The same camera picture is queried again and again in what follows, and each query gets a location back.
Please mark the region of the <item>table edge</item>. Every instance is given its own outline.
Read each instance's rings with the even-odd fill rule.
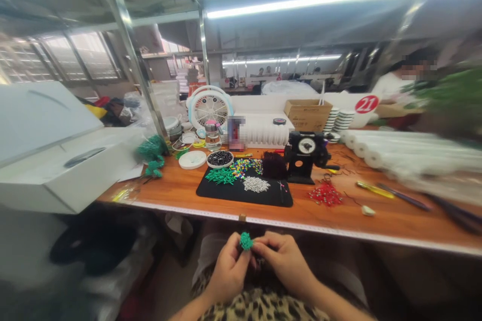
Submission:
[[[134,201],[132,203],[120,203],[120,204],[138,206],[142,208],[151,208],[151,209],[157,209],[161,211],[175,212],[175,213],[181,213],[181,214],[192,215],[192,216],[201,216],[201,217],[218,218],[218,219],[224,219],[224,220],[230,220],[230,221],[239,221],[238,216],[227,214],[227,213],[201,211],[201,210],[195,210],[190,208],[181,208],[181,207],[173,207],[173,206],[164,206],[164,205],[158,205],[158,204],[146,203],[146,202],[140,202],[140,201]],[[349,238],[354,238],[354,239],[364,240],[364,241],[375,241],[375,242],[396,244],[401,246],[410,246],[410,247],[417,247],[417,248],[430,249],[430,250],[436,250],[436,251],[465,254],[470,256],[482,256],[482,248],[457,246],[453,244],[421,241],[421,240],[415,240],[410,238],[386,236],[386,235],[379,235],[379,234],[366,233],[366,232],[340,230],[340,229],[333,229],[328,227],[312,226],[312,225],[307,225],[302,223],[275,221],[275,220],[270,220],[265,218],[255,218],[255,217],[248,217],[248,216],[246,216],[246,222],[254,223],[254,224],[263,224],[263,225],[272,226],[272,227],[281,227],[281,228],[290,228],[290,229],[296,229],[296,230],[302,230],[302,231],[308,231],[308,232],[317,232],[317,233],[329,234],[333,236],[349,237]]]

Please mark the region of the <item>green beaded item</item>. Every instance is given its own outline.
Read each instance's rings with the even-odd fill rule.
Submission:
[[[162,168],[164,166],[164,158],[160,156],[160,160],[153,160],[148,163],[145,175],[150,176],[150,177],[156,177],[160,178],[162,177],[162,173],[159,171],[159,168]]]
[[[229,168],[218,168],[210,170],[206,174],[206,179],[210,182],[216,182],[216,184],[230,184],[233,185],[236,178],[232,175],[232,171]]]
[[[158,135],[151,136],[137,148],[137,153],[147,162],[161,160],[161,154],[166,151],[166,145]]]
[[[239,244],[244,251],[249,251],[251,249],[251,247],[253,246],[253,240],[251,239],[248,232],[241,233],[241,239],[239,241]]]

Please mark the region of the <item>hand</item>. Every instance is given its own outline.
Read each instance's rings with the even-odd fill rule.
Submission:
[[[246,271],[252,258],[251,251],[239,254],[237,246],[241,236],[234,232],[221,249],[211,280],[204,291],[212,302],[230,302],[243,290]]]
[[[286,289],[299,299],[307,300],[318,280],[308,267],[295,239],[289,235],[266,232],[254,242],[252,250],[272,266]]]

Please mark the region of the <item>wire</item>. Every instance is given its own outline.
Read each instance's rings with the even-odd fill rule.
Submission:
[[[174,144],[176,144],[177,142],[179,142],[179,140],[182,139],[182,136],[183,136],[185,133],[189,133],[190,131],[192,131],[193,128],[194,128],[194,125],[193,125],[187,132],[182,133],[181,136],[180,136],[174,143],[172,143],[171,148],[172,148],[173,150],[176,150],[176,151],[183,151],[183,150],[186,150],[186,149],[190,149],[190,148],[192,147],[192,145],[196,142],[196,140],[194,140],[194,142],[191,143],[191,145],[190,145],[189,147],[184,148],[184,149],[174,148]]]
[[[350,197],[348,194],[346,194],[346,192],[345,192],[345,191],[343,191],[343,193],[345,193],[345,196],[347,196],[348,198],[350,198],[352,201],[354,201],[354,202],[355,202],[356,204],[358,204],[360,207],[363,207],[363,206],[362,206],[360,203],[358,203],[358,202],[356,201],[356,199],[355,199],[355,198]]]

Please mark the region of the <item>colorful beads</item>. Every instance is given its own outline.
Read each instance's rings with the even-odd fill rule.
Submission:
[[[249,159],[249,158],[242,158],[235,161],[233,164],[229,166],[229,169],[232,171],[232,175],[236,179],[245,179],[245,173],[249,168],[254,168],[256,173],[259,175],[263,173],[263,166],[261,163],[261,159]]]

